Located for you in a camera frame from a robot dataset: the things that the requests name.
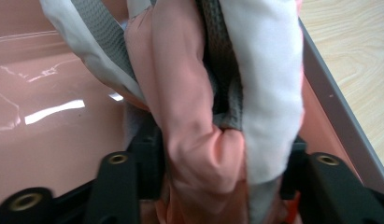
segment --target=pink and white garment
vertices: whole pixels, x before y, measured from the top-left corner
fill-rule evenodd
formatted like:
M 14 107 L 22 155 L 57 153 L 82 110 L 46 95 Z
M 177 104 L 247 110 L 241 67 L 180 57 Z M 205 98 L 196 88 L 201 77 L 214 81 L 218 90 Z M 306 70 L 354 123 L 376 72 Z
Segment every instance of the pink and white garment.
M 220 0 L 243 95 L 241 127 L 226 129 L 213 122 L 195 2 L 145 6 L 130 12 L 125 42 L 164 134 L 169 194 L 156 203 L 160 222 L 272 223 L 267 214 L 303 116 L 300 2 Z

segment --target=wood grain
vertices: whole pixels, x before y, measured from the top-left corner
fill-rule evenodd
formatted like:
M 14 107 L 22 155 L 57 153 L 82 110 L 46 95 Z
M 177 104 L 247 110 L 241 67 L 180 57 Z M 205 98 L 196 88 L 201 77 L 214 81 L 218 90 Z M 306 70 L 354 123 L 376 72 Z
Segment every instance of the wood grain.
M 301 19 L 384 165 L 384 0 L 305 0 Z

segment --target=light wood tabletop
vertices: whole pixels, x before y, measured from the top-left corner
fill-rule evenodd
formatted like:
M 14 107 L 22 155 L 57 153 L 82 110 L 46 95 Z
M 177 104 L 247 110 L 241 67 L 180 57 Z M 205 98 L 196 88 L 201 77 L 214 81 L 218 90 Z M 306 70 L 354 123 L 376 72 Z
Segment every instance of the light wood tabletop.
M 384 0 L 304 0 L 301 19 L 384 165 Z

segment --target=pink glossy surface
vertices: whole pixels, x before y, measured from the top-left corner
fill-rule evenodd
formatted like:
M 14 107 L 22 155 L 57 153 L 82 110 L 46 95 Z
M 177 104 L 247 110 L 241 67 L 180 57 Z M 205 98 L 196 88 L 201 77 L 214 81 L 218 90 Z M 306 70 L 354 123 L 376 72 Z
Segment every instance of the pink glossy surface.
M 122 102 L 71 53 L 38 1 L 0 1 L 0 21 L 0 202 L 29 187 L 60 195 L 122 150 Z

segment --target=wooden surface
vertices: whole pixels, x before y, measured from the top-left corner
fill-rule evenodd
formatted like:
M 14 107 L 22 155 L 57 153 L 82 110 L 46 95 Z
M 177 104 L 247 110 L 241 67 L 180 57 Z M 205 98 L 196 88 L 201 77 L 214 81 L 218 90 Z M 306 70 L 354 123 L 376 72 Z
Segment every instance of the wooden surface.
M 384 0 L 304 0 L 301 18 L 384 165 Z

